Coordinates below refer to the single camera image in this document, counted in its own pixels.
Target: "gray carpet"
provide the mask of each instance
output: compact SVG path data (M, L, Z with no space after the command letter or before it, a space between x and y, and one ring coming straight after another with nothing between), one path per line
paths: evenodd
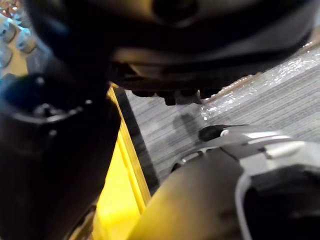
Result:
M144 154L150 157L160 183L180 154L197 147L198 131L208 125L261 125L320 142L318 39L316 35L285 65L252 77L245 85L239 84L231 92L207 100L204 106L166 106L162 98L140 98L127 91L146 145Z

